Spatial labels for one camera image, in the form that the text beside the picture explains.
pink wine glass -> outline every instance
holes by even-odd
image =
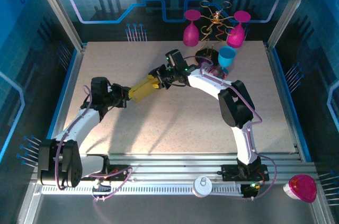
[[[230,31],[227,44],[232,48],[240,48],[245,40],[245,30],[242,27],[242,23],[247,23],[251,19],[251,15],[246,11],[237,11],[234,13],[234,19],[239,24]]]
[[[190,20],[191,23],[184,31],[184,44],[188,47],[194,47],[199,43],[199,30],[193,24],[193,21],[198,20],[201,14],[197,10],[188,10],[185,12],[185,18]]]

gold wire ornament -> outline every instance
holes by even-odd
[[[224,34],[226,35],[232,35],[230,33],[228,33],[228,29],[234,29],[234,27],[232,26],[227,26],[225,25],[223,22],[224,20],[227,20],[227,19],[231,19],[233,18],[233,16],[228,16],[228,17],[224,17],[222,15],[222,12],[225,8],[230,8],[232,6],[232,4],[228,1],[223,1],[221,3],[221,10],[218,10],[216,11],[215,13],[212,12],[210,6],[210,2],[209,1],[206,1],[206,0],[203,0],[200,2],[200,6],[203,7],[203,8],[208,8],[208,10],[210,11],[210,16],[204,16],[204,15],[201,15],[200,17],[204,17],[205,19],[208,19],[211,24],[209,26],[203,26],[201,29],[200,29],[200,32],[205,35],[201,41],[205,41],[204,45],[202,45],[202,47],[199,49],[203,49],[206,44],[210,41],[210,38],[209,36],[212,34],[213,32],[213,26],[216,25],[216,29],[218,30],[218,34],[216,34],[216,38],[218,39],[218,41],[216,43],[214,43],[212,46],[211,46],[211,49],[213,49],[214,45],[217,44],[217,43],[220,43],[224,40],[226,40],[226,38],[223,40],[222,39],[222,36]]]

metal pin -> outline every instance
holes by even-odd
[[[327,186],[327,185],[335,185],[335,186],[338,186],[339,183],[338,183],[338,180],[335,180],[333,183],[326,183],[326,184],[322,184],[322,186]]]
[[[135,30],[135,32],[137,34],[137,24],[133,24],[133,26],[134,26],[134,30]]]
[[[141,28],[141,36],[142,36],[142,41],[145,41],[144,39],[144,32],[142,30],[142,27],[144,26],[143,24],[139,24],[140,28]]]
[[[339,195],[339,191],[337,193],[325,194],[325,196]]]
[[[247,27],[249,26],[249,23],[245,23],[245,31],[249,32],[249,29],[247,29]]]
[[[41,140],[37,139],[34,135],[31,135],[31,139],[35,139],[36,141],[41,142]]]
[[[335,187],[335,188],[329,188],[329,189],[325,189],[324,191],[330,191],[330,190],[335,190],[335,189],[339,189],[339,187]]]
[[[301,75],[301,77],[300,77],[299,79],[297,79],[297,81],[295,81],[295,82],[293,83],[293,85],[292,85],[292,83],[290,84],[290,86],[291,86],[291,85],[292,85],[292,86],[291,86],[291,87],[289,87],[289,88],[293,88],[293,87],[294,87],[294,86],[295,86],[295,85],[296,85],[298,82],[300,82],[300,81],[301,81],[301,79],[302,79],[302,78],[304,78],[304,76],[305,76],[305,75],[304,75],[304,74],[302,74],[302,75]]]
[[[296,81],[298,81],[299,76],[297,76],[295,79],[293,79],[291,82],[288,83],[288,88],[291,87],[292,84],[294,84]]]
[[[132,41],[132,34],[131,34],[131,29],[129,28],[131,25],[130,24],[127,24],[127,27],[128,27],[128,32],[129,32],[129,38],[131,39]]]
[[[64,57],[67,61],[70,60],[70,58],[69,58],[69,56],[68,56],[68,53],[65,51],[65,49],[61,49],[61,47],[58,46],[58,50],[59,50],[59,52],[63,55],[63,57]]]
[[[333,177],[330,177],[330,178],[326,178],[326,179],[322,179],[321,181],[331,180],[331,179],[335,179],[335,178],[339,178],[339,175],[333,176]]]
[[[61,46],[63,47],[63,49],[68,53],[68,55],[70,56],[70,57],[72,57],[72,54],[69,52],[69,50],[66,48],[66,46],[65,46],[65,44],[63,44],[62,42],[61,42]]]
[[[67,68],[68,67],[68,63],[65,60],[65,57],[63,57],[62,55],[59,54],[59,52],[57,52],[57,56],[59,57],[59,60],[61,60],[64,64],[64,66]]]
[[[27,140],[27,141],[29,141],[29,142],[31,142],[31,143],[33,143],[33,144],[35,144],[35,145],[39,146],[39,144],[38,144],[38,143],[34,142],[33,140],[30,140],[30,139],[29,139],[28,137],[26,137],[26,136],[24,136],[24,137],[23,137],[23,140],[24,140],[24,141],[26,141],[26,140]]]
[[[127,40],[130,41],[128,37],[128,29],[125,29],[125,32],[126,32]]]
[[[299,71],[297,71],[293,77],[290,77],[289,79],[287,79],[287,81],[286,81],[287,84],[289,84],[295,77],[299,76],[298,72],[301,72],[301,69],[299,69]]]
[[[28,147],[32,147],[33,149],[35,149],[35,150],[39,151],[39,149],[38,149],[37,147],[35,147],[35,146],[32,146],[32,144],[31,144],[31,143],[28,143],[28,144],[27,144],[27,146],[28,146]]]
[[[323,174],[323,175],[318,175],[318,177],[322,177],[322,176],[325,176],[325,175],[334,175],[334,170],[331,169],[331,171],[329,171],[329,173],[326,173],[326,174]]]
[[[300,62],[297,62],[297,65],[291,70],[289,70],[286,74],[285,77],[287,77],[289,74],[291,74],[298,66],[300,65]]]
[[[297,70],[292,71],[288,76],[285,77],[286,81],[288,81],[293,75],[295,75],[296,73],[298,73]]]
[[[22,158],[22,159],[28,160],[29,162],[33,162],[33,163],[35,163],[35,164],[37,163],[37,162],[35,162],[35,161],[31,160],[31,159],[28,159],[28,158],[25,158],[25,157],[21,156],[20,154],[17,154],[16,157],[17,157],[18,159]]]
[[[58,62],[61,64],[61,66],[67,71],[67,68],[65,67],[65,65],[61,62],[61,60],[59,59]]]
[[[65,70],[67,70],[67,64],[64,62],[64,60],[62,60],[60,57],[59,57],[59,63],[63,66],[63,68],[65,69]]]
[[[31,164],[26,163],[24,160],[21,161],[21,165],[27,165],[27,166],[30,166],[30,167],[35,167],[35,166],[31,165]]]
[[[139,41],[141,41],[140,29],[137,29],[137,32],[138,32],[138,34],[139,34]]]
[[[38,159],[38,157],[33,156],[33,155],[27,153],[26,151],[25,151],[25,153],[24,153],[24,156],[26,156],[26,157],[29,156],[29,157],[32,157],[32,158],[34,158],[34,159]]]
[[[131,31],[132,31],[132,34],[133,34],[133,40],[135,41],[136,40],[136,36],[134,35],[134,29],[132,29]]]
[[[61,53],[61,52],[59,52],[59,53],[60,53],[59,54],[59,58],[61,60],[63,60],[65,62],[65,64],[67,65],[67,67],[68,67],[69,63],[67,62],[67,58],[65,57],[65,55],[63,55],[63,53]]]
[[[144,29],[144,33],[145,33],[145,41],[147,41],[147,34],[146,34],[147,30]]]
[[[248,34],[248,32],[249,32],[249,29],[246,29],[246,28],[245,28],[245,31],[246,31],[246,34],[245,34],[244,40],[246,40],[247,34]]]
[[[31,149],[28,149],[27,147],[24,147],[23,145],[20,145],[20,149],[25,149],[27,151],[30,151],[31,153],[39,155],[36,151],[32,151]]]
[[[301,82],[299,82],[293,89],[291,89],[290,92],[293,93],[293,91],[294,91],[295,89],[297,89],[297,87],[300,86],[300,85],[301,85]]]
[[[293,68],[295,67],[295,65],[294,64],[292,64],[292,67],[288,70],[288,72],[286,72],[286,74],[285,74],[285,77],[288,75],[288,73],[290,73],[291,72],[291,70],[293,70]]]

cable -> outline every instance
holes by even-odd
[[[237,176],[240,175],[240,173],[238,173],[238,174],[235,175],[235,174],[227,173],[226,171],[223,171],[222,174],[223,174],[223,175],[225,174],[225,175],[228,175],[228,176],[231,176],[231,177],[237,177]]]
[[[186,85],[177,85],[177,84],[173,84],[173,83],[170,83],[170,82],[166,82],[166,83],[169,83],[170,85],[178,86],[178,87],[185,87],[186,86]]]
[[[111,173],[111,174],[91,174],[89,175],[89,177],[95,177],[95,178],[108,178],[108,177],[112,177],[112,176],[116,176],[116,175],[119,175],[125,171],[127,171],[128,169],[130,169],[131,167],[126,167],[122,170],[119,170],[117,172],[114,172],[114,173]]]
[[[89,87],[87,85],[84,85],[83,86],[83,90],[86,94],[88,94],[88,96],[90,97],[90,102],[87,106],[87,108],[85,109],[85,111],[79,115],[70,125],[69,127],[67,128],[67,130],[65,131],[64,135],[62,136],[60,142],[59,142],[59,145],[58,145],[58,149],[57,149],[57,153],[55,155],[55,165],[54,165],[54,177],[55,177],[55,181],[57,183],[57,188],[58,190],[62,191],[65,189],[65,187],[61,187],[59,185],[59,159],[60,159],[60,152],[61,152],[61,147],[66,139],[66,137],[69,135],[69,132],[70,130],[74,127],[74,125],[81,119],[84,117],[84,115],[87,113],[87,111],[90,109],[90,106],[92,104],[92,92],[91,90],[89,89]]]
[[[278,173],[278,170],[277,170],[277,168],[276,168],[276,164],[275,164],[274,160],[271,159],[271,158],[268,157],[268,156],[264,156],[264,155],[262,155],[262,154],[259,154],[259,153],[253,148],[253,145],[252,145],[252,137],[251,137],[251,133],[250,133],[250,131],[251,131],[251,126],[261,123],[261,122],[263,121],[263,119],[262,119],[262,118],[260,117],[260,115],[252,108],[252,106],[245,100],[245,98],[240,94],[240,92],[238,92],[238,90],[235,89],[232,85],[227,84],[224,80],[222,80],[222,79],[220,79],[220,78],[214,78],[214,77],[211,77],[211,76],[209,76],[209,75],[207,75],[207,74],[204,74],[204,73],[202,72],[202,67],[200,68],[200,73],[201,73],[201,75],[202,75],[203,77],[206,77],[206,78],[208,78],[208,79],[210,79],[210,80],[212,80],[212,81],[214,81],[214,82],[216,82],[216,83],[218,83],[218,84],[220,84],[220,85],[224,85],[224,86],[226,86],[226,87],[229,87],[233,92],[235,92],[235,94],[241,99],[241,101],[244,102],[244,104],[248,107],[248,109],[249,109],[249,110],[250,110],[250,111],[251,111],[251,112],[259,119],[259,120],[256,121],[256,122],[250,122],[250,123],[247,125],[247,127],[246,127],[246,136],[247,136],[248,141],[249,141],[249,148],[250,148],[250,150],[251,150],[252,152],[254,152],[255,154],[257,154],[259,157],[264,158],[264,159],[268,159],[270,162],[272,162],[273,167],[274,167],[274,176],[273,176],[272,183],[270,184],[270,186],[269,186],[262,194],[256,196],[255,198],[251,198],[252,201],[253,201],[253,200],[256,200],[256,199],[259,199],[259,198],[261,198],[262,196],[264,196],[264,195],[272,188],[272,186],[274,185],[275,180],[276,180],[276,175],[277,175],[277,173]]]
[[[115,190],[113,191],[111,194],[107,195],[107,196],[102,196],[101,198],[100,197],[95,197],[93,194],[92,196],[96,199],[96,201],[98,200],[102,200],[102,201],[105,201],[106,199],[109,199],[110,197],[114,196],[124,185],[125,183],[128,181],[128,179],[131,177],[132,175],[132,172],[133,172],[133,168],[132,167],[128,167],[128,168],[125,168],[125,169],[131,169],[131,171],[128,173],[127,177],[125,178],[125,180],[120,184],[120,186]],[[117,175],[117,173],[121,172],[121,171],[118,171],[116,173],[113,173],[113,174],[110,174],[110,176],[113,176],[113,175]]]
[[[205,57],[205,56],[187,56],[187,57],[184,58],[184,60],[187,60],[189,58],[202,58],[202,59],[205,59],[206,61],[208,61],[210,63],[209,64],[210,66],[213,65],[213,61],[211,59]]]
[[[261,175],[261,178],[263,179],[263,185],[262,186],[264,186],[265,185],[265,176],[260,171],[257,171],[257,172],[258,172],[258,174]]]

yellow block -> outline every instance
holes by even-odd
[[[159,81],[151,75],[144,78],[142,81],[132,86],[129,90],[128,96],[135,102],[139,102],[146,98],[148,95],[153,93],[159,88]]]

